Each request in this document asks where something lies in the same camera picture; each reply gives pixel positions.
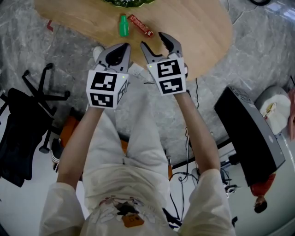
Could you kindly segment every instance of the red snack package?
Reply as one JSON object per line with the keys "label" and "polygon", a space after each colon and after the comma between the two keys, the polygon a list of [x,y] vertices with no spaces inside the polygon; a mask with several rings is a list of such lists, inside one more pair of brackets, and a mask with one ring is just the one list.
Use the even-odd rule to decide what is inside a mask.
{"label": "red snack package", "polygon": [[153,36],[153,32],[145,26],[139,19],[136,18],[134,15],[130,15],[128,19],[135,24],[146,36],[151,37]]}

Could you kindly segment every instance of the marble floor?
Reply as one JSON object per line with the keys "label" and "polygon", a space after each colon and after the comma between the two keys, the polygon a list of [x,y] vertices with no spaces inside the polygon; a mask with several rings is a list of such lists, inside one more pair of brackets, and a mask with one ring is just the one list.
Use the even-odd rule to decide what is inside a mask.
{"label": "marble floor", "polygon": [[[221,0],[233,23],[233,44],[227,55],[207,74],[198,78],[199,111],[216,141],[225,137],[213,106],[228,84],[244,89],[255,100],[268,86],[283,86],[295,70],[295,3],[273,0],[256,7],[248,0]],[[85,86],[88,70],[94,66],[92,50],[98,42],[69,28],[41,18],[33,0],[3,0],[0,4],[0,88],[14,87],[30,94],[21,76],[26,69],[30,81],[37,85],[49,62],[55,64],[48,76],[45,92],[61,95],[71,92],[67,102],[52,102],[58,107],[55,125],[61,127],[71,106],[84,111],[87,104]],[[133,66],[130,73],[143,82],[151,78],[146,70]],[[197,104],[196,82],[187,82]],[[162,146],[176,164],[186,159],[185,124],[173,97],[160,97],[155,85],[147,84],[153,114]],[[116,111],[117,129],[130,134],[128,110],[122,101]]]}

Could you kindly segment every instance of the wooden table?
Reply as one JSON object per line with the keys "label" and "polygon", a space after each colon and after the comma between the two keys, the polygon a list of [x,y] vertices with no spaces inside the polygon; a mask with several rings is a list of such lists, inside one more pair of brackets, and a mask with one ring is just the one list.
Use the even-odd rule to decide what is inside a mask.
{"label": "wooden table", "polygon": [[[92,37],[105,46],[128,42],[131,60],[146,68],[140,49],[145,41],[156,54],[167,55],[158,32],[175,37],[183,47],[189,80],[205,74],[231,45],[232,24],[219,0],[156,0],[139,8],[115,7],[102,0],[35,0],[41,16]],[[130,23],[130,35],[119,36],[120,15],[134,14],[153,32],[147,38]]]}

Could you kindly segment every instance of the green bottle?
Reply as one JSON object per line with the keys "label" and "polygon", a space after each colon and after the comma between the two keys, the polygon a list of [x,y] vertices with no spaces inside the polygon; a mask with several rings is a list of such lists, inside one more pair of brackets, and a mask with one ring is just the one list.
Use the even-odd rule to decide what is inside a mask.
{"label": "green bottle", "polygon": [[121,37],[127,37],[129,35],[129,23],[125,15],[121,16],[119,28]]}

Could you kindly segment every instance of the person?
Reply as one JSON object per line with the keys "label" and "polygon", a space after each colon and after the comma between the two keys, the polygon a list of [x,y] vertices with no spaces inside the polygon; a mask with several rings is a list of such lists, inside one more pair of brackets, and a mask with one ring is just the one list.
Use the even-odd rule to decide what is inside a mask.
{"label": "person", "polygon": [[[178,232],[169,227],[162,210],[170,193],[167,158],[145,85],[132,76],[129,82],[123,98],[131,131],[127,154],[120,145],[115,112],[89,107],[62,152],[57,182],[50,186],[43,209],[40,235],[234,236],[217,146],[188,93],[174,97],[201,177],[183,225]],[[86,219],[75,193],[82,173],[90,213]]]}
{"label": "person", "polygon": [[267,181],[259,182],[250,186],[253,196],[257,197],[255,205],[254,205],[254,211],[258,214],[262,213],[267,208],[265,195],[268,192],[268,190],[271,188],[271,185],[275,179],[275,176],[276,176],[276,173],[273,173],[269,176]]}

